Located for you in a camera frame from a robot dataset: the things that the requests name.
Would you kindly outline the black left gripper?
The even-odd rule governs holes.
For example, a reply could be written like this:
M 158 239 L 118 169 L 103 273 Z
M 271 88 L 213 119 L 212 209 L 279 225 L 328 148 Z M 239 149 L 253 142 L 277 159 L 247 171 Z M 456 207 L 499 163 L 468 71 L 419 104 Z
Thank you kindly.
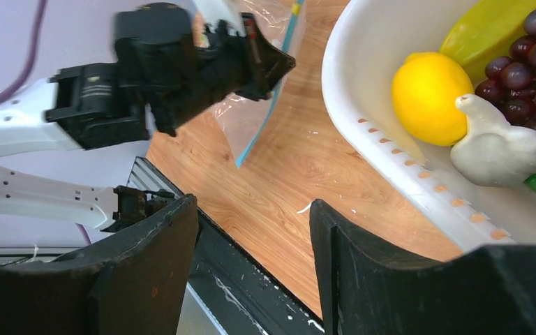
M 244 98 L 269 100 L 296 61 L 264 37 L 254 14 L 242 13 L 242 19 L 244 38 L 229 36 L 220 24 L 215 44 L 204 49 L 195 45 L 190 15 L 173 3 L 116 13 L 119 86 L 149 105 L 157 130 L 172 137 L 241 88 Z

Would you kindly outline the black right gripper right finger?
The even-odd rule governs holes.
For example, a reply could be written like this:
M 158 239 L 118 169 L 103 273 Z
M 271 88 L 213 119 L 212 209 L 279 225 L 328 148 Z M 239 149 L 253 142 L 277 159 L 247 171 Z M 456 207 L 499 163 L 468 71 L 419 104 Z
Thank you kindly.
M 438 262 L 323 200 L 311 204 L 310 231 L 327 334 L 536 334 L 536 245 Z

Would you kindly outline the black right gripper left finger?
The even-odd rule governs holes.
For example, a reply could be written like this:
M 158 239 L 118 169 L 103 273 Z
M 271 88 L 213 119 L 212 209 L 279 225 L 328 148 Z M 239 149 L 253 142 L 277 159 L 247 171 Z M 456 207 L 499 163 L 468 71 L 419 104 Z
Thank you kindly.
M 0 267 L 0 334 L 175 334 L 198 236 L 185 195 L 50 262 Z

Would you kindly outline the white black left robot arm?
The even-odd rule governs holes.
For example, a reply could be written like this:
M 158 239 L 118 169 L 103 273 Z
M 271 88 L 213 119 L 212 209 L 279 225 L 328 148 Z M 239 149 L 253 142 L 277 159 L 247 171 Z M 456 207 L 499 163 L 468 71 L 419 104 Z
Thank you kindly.
M 40 1 L 22 72 L 0 92 L 0 158 L 34 151 L 112 147 L 150 138 L 147 118 L 170 136 L 236 94 L 269 100 L 296 61 L 265 38 L 252 13 L 233 1 L 197 1 L 209 45 L 173 3 L 115 14 L 116 61 L 61 69 L 27 84 L 38 54 L 46 2 Z M 118 232 L 153 216 L 175 196 L 128 186 L 94 187 L 25 174 L 0 165 L 0 214 L 70 220 Z

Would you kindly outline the clear zip top bag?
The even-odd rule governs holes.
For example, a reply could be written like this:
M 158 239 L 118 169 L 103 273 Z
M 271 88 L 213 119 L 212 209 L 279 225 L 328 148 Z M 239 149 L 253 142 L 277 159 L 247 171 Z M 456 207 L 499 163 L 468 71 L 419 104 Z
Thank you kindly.
M 288 73 L 295 67 L 305 32 L 304 1 L 195 1 L 204 20 L 200 42 L 217 47 L 218 33 L 244 44 L 251 78 L 214 106 L 214 116 L 228 140 L 234 164 L 241 167 L 265 127 Z

